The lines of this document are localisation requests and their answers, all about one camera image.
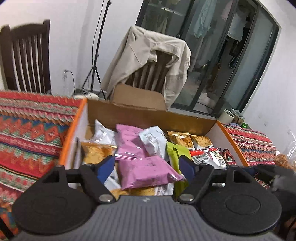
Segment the snack package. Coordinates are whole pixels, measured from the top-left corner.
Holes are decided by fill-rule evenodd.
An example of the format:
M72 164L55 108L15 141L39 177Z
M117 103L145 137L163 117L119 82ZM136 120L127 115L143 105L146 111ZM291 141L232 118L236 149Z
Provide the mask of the snack package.
M119 177L117 174L116 167L114 166L113 172L109 175L107 180L104 182L104 186L109 190L112 191L114 189L121 189Z
M189 159L191 159L190 151L185 146L176 145L168 142L167 152L170 158L170 165L175 169L177 173L181 174L181 171L179 169L179 157L181 155L185 155Z
M91 139L84 142L117 146L116 136L116 132L105 128L99 121L95 120L95 134Z
M160 156L165 158L167 140L163 131L158 126L147 128L139 133L146 151L150 156Z
M131 196L171 196L174 191L174 183L145 188L131 188L129 195Z
M143 159L122 159L119 162L122 176L121 189L158 186L183 178L159 156Z
M207 137L195 135L190 135L190 137L196 150L214 147L211 140Z
M205 150L190 151L191 159L195 164L207 163L215 169L226 169L227 164L220 154L219 148L209 148Z
M107 156L112 156L116 150L116 146L102 145L90 142L81 142L81 147L86 152L82 164L98 164Z
M185 155L189 159L191 159L191 156L187 147L175 145L171 142L167 143L167 152L170 158L171 166L183 177L183 180L175 182L174 185L175 199L177 199L178 196L185 190L185 188L189 186L189 183L186 181L185 177L182 175L179 169L179 157L181 155Z
M287 168L296 172L296 167L289 163L289 160L285 154L279 154L275 156L274 162L279 167Z
M116 129L118 131L118 149L115 153L116 160L143 159L149 156L139 137L139 133L143 129L120 124L116 125Z
M129 195L129 193L126 190L121 190L121 189L114 189L110 191L112 195L115 197L116 200L119 199L120 195Z
M173 144L187 147L189 150L195 150L193 142L188 132L168 131L170 141Z

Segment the white snack bag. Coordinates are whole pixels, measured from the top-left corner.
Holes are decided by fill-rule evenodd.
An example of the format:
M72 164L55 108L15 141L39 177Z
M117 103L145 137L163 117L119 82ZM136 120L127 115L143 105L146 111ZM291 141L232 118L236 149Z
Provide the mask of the white snack bag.
M156 186L154 191L154 196L172 196L174 192L174 183Z
M116 135L116 132L105 128L98 120L95 120L95 134L91 139L85 142L117 146Z
M110 176L104 182L104 186L109 190L112 191L114 189L121 189L121 185L119 184L119 178L116 171L116 167L114 167L113 172L111 172Z
M158 126L153 126L141 131L139 136L150 156L160 156L162 159L165 158L167 139Z

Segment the cardboard box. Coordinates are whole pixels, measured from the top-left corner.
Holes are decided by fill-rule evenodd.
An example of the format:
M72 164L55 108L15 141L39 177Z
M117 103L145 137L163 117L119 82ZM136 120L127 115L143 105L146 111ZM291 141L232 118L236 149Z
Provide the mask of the cardboard box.
M165 99L161 93L124 84L115 86L111 102L156 110L166 109Z
M88 100L79 121L77 121L75 127L69 130L59 160L59 163L65 165L67 169L78 166L77 163L73 165L76 138L78 137L80 140L89 139L93 135L95 120L113 130L116 130L116 124L136 126L142 129L159 126L164 132L180 131L207 136L215 147L221 147L222 150L229 149L239 166L248 166L233 139L223 125L216 120L180 115L164 110Z

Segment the wooden chair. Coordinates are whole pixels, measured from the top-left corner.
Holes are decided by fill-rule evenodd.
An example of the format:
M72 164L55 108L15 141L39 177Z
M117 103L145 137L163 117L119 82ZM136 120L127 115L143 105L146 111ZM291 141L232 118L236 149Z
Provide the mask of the wooden chair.
M168 73L166 64L172 59L172 56L156 51L156 58L157 62L147 62L142 68L134 72L125 84L162 94L165 76Z
M49 26L50 20L45 20L43 24L1 29L0 48L9 90L50 93Z

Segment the white wall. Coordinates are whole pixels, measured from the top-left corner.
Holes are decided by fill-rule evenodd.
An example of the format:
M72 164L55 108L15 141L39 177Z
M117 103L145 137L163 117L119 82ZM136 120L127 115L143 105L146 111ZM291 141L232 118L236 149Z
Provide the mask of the white wall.
M269 66L246 106L246 123L283 151L296 133L296 9L286 0L261 0L282 27Z
M131 25L135 25L143 0L112 0L109 7L104 30L100 42L97 68L101 80L112 61L123 37ZM77 61L77 84L81 86L91 69L91 46L94 32L101 12L102 0L89 0L87 14L84 19L81 41L79 44L79 54ZM100 24L94 42L94 54L99 37ZM94 89L99 90L99 82L95 76Z
M42 23L50 19L49 64L53 94L69 95L73 92L71 74L63 80L63 70L71 70L75 87L84 82L91 68L91 46L102 0L6 0L0 6L0 27L24 23ZM101 20L107 0L103 7ZM111 62L122 38L136 23L142 0L113 0L109 8L98 59L101 79ZM99 29L95 40L96 48Z

